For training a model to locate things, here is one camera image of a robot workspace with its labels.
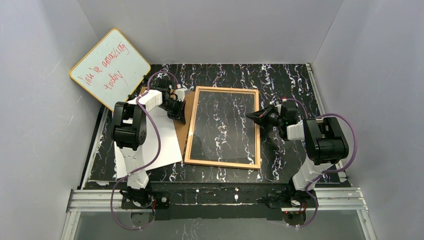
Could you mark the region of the brown frame backing board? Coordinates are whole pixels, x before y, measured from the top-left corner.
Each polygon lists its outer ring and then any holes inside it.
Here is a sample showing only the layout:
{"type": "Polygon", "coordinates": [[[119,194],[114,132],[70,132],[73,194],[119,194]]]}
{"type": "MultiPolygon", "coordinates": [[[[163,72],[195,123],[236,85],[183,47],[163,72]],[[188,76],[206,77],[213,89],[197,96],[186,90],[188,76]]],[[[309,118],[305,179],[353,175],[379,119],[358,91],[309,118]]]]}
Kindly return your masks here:
{"type": "Polygon", "coordinates": [[[186,146],[187,136],[188,136],[189,127],[190,127],[192,109],[193,109],[193,106],[194,106],[194,97],[195,97],[195,92],[193,92],[193,91],[191,91],[187,96],[185,96],[186,124],[181,124],[181,123],[178,123],[178,122],[173,120],[174,127],[175,127],[175,130],[176,130],[177,140],[178,140],[178,144],[179,144],[179,148],[180,148],[180,152],[181,152],[181,156],[182,156],[182,160],[183,160],[183,153],[185,152],[185,146],[186,146]]]}

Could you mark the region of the wooden picture frame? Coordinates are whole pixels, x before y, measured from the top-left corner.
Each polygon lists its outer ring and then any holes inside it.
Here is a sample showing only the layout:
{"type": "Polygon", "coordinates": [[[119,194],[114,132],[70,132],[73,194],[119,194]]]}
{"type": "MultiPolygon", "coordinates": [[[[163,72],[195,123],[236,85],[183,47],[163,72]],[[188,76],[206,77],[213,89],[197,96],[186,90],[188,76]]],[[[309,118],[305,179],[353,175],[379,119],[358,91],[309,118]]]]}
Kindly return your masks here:
{"type": "Polygon", "coordinates": [[[259,110],[259,91],[257,89],[243,89],[243,88],[229,88],[229,87],[211,87],[211,86],[198,86],[195,89],[194,94],[194,103],[191,113],[191,119],[189,124],[189,130],[187,135],[187,143],[185,148],[185,164],[192,165],[204,165],[204,166],[216,166],[224,168],[237,168],[237,169],[252,169],[258,170],[261,167],[261,157],[260,157],[260,130],[259,126],[255,125],[255,163],[254,164],[242,164],[242,163],[231,163],[231,162],[213,162],[206,160],[193,160],[190,159],[190,152],[192,147],[192,137],[194,134],[194,125],[196,120],[196,107],[198,104],[199,93],[201,91],[211,91],[211,92],[230,92],[230,93],[248,93],[255,95],[255,111],[259,110]]]}

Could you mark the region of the printed colour photo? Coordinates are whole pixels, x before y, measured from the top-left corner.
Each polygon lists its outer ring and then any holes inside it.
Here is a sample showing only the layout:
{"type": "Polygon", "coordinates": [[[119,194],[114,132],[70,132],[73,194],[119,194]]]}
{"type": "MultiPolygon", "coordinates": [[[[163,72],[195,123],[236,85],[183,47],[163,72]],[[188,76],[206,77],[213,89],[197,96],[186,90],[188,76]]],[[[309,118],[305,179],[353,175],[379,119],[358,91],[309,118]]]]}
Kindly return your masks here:
{"type": "MultiPolygon", "coordinates": [[[[157,169],[182,161],[182,154],[174,126],[174,121],[167,117],[167,112],[160,107],[149,111],[159,132],[161,149],[157,160],[146,167],[145,171],[157,169]]],[[[142,145],[142,156],[145,164],[148,164],[157,154],[158,138],[154,127],[149,119],[146,120],[147,135],[142,145]]]]}

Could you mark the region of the clear frame glass sheet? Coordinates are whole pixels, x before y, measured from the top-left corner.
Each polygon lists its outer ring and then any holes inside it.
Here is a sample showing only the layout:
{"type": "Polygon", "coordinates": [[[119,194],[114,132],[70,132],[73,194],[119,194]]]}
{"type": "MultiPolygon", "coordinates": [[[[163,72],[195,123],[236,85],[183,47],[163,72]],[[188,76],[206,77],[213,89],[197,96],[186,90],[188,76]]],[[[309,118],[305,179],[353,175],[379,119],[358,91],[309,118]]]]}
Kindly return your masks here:
{"type": "Polygon", "coordinates": [[[200,91],[189,158],[253,165],[255,124],[246,114],[255,105],[253,93],[200,91]]]}

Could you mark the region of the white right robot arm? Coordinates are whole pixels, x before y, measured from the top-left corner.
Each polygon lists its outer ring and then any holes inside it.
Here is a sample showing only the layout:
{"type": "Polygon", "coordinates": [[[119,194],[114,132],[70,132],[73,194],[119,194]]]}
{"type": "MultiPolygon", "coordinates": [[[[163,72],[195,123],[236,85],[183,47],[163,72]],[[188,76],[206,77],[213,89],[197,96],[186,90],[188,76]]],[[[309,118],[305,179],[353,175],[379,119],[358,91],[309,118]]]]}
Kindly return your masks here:
{"type": "Polygon", "coordinates": [[[328,169],[348,157],[349,145],[336,117],[308,118],[305,114],[299,119],[300,106],[293,98],[283,98],[246,117],[260,127],[276,128],[284,141],[304,142],[306,159],[290,185],[295,191],[306,192],[314,189],[328,169]]]}

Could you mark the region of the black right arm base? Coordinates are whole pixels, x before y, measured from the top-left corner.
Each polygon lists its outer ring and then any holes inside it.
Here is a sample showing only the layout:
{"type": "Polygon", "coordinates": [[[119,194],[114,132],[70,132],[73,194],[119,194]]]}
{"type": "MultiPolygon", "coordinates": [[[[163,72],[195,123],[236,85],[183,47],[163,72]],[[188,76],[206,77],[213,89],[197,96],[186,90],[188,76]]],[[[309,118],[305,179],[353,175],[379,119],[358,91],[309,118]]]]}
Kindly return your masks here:
{"type": "Polygon", "coordinates": [[[295,210],[315,208],[318,201],[314,190],[309,192],[301,190],[270,190],[266,194],[265,204],[271,209],[278,208],[295,208],[295,210]]]}

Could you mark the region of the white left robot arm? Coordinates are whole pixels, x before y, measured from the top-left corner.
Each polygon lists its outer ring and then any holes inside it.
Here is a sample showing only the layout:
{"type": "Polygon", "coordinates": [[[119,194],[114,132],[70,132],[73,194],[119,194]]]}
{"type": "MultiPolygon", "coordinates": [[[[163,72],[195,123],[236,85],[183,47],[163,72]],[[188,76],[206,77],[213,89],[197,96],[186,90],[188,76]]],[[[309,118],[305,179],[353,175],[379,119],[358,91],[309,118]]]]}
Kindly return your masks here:
{"type": "Polygon", "coordinates": [[[150,162],[146,163],[143,159],[143,144],[148,133],[147,120],[153,122],[150,111],[163,109],[169,119],[185,125],[185,96],[188,94],[186,86],[180,83],[172,86],[169,80],[159,79],[135,99],[115,104],[111,137],[122,154],[127,172],[125,178],[130,189],[146,188],[149,182],[146,168],[160,155],[158,150],[150,162]]]}

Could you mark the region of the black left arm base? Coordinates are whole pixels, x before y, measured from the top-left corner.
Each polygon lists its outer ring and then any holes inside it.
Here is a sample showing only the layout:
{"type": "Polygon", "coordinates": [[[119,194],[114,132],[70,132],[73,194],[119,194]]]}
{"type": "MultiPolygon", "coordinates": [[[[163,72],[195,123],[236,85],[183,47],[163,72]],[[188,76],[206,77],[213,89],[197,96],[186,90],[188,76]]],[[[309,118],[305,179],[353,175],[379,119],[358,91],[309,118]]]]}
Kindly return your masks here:
{"type": "Polygon", "coordinates": [[[145,189],[120,190],[122,195],[122,209],[168,209],[170,207],[170,193],[166,191],[152,191],[145,189]]]}

